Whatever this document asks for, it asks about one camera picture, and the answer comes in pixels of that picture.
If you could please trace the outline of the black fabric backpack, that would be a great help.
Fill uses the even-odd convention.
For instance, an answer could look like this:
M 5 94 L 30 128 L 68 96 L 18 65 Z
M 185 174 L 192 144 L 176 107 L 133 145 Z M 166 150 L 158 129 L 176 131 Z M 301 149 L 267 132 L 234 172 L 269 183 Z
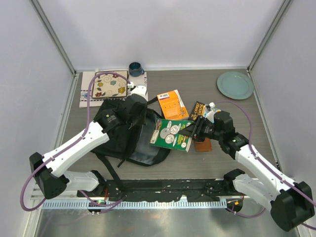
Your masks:
M 147 106 L 157 100 L 157 98 L 151 99 L 147 102 Z M 104 125 L 106 122 L 106 112 L 116 113 L 117 106 L 122 102 L 122 100 L 118 99 L 105 100 L 94 117 L 94 121 Z M 170 154 L 170 149 L 150 145 L 150 138 L 154 130 L 156 119 L 163 118 L 163 115 L 147 107 L 145 121 L 142 125 L 129 128 L 127 124 L 122 123 L 120 127 L 116 127 L 110 131 L 109 142 L 101 144 L 91 151 L 106 166 L 113 180 L 119 186 L 122 186 L 122 180 L 112 167 L 108 157 L 120 159 L 118 166 L 121 166 L 127 161 L 140 166 L 149 167 L 161 163 Z

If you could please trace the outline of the green paperback book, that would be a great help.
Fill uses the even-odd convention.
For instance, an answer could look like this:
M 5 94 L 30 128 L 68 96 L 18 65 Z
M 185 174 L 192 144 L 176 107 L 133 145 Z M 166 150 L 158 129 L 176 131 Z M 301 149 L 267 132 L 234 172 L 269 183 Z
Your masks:
M 156 119 L 150 144 L 160 148 L 188 152 L 192 139 L 181 135 L 179 131 L 190 124 L 188 120 Z

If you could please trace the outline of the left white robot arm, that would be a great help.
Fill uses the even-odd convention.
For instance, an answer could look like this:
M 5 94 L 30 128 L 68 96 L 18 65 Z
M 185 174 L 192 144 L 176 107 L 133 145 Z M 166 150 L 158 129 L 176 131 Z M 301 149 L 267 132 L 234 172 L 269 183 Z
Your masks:
M 114 108 L 101 109 L 88 127 L 55 150 L 30 156 L 34 179 L 45 199 L 64 191 L 85 191 L 100 197 L 106 188 L 102 175 L 92 170 L 71 172 L 68 168 L 93 151 L 127 158 L 133 153 L 147 109 L 146 98 L 132 94 Z

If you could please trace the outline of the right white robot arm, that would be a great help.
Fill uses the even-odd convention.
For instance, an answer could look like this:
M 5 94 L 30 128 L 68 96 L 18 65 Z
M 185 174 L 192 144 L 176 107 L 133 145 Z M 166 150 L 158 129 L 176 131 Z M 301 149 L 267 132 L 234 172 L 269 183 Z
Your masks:
M 240 169 L 227 173 L 225 193 L 245 194 L 262 205 L 274 222 L 288 232 L 314 217 L 316 203 L 305 182 L 297 183 L 270 164 L 242 134 L 235 131 L 228 112 L 210 112 L 179 131 L 195 141 L 218 141 L 223 152 L 245 166 L 257 178 L 253 180 Z

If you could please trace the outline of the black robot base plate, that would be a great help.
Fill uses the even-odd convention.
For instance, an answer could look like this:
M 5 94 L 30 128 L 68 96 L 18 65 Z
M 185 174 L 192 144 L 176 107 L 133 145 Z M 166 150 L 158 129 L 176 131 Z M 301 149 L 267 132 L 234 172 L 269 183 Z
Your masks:
M 100 195 L 87 194 L 90 198 L 105 198 L 126 202 L 177 202 L 185 196 L 189 202 L 218 201 L 220 197 L 244 197 L 232 183 L 225 179 L 149 179 L 122 180 L 119 186 L 107 180 Z

